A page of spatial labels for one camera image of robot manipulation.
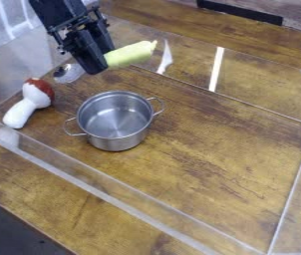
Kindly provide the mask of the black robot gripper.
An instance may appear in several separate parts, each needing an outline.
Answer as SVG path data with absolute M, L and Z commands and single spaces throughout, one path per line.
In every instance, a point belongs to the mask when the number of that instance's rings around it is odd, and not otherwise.
M 103 53 L 111 52 L 115 45 L 99 3 L 88 8 L 82 0 L 28 0 L 28 2 L 47 33 L 59 44 L 64 43 L 60 31 L 86 29 L 67 34 L 67 51 L 90 75 L 100 73 L 108 67 Z

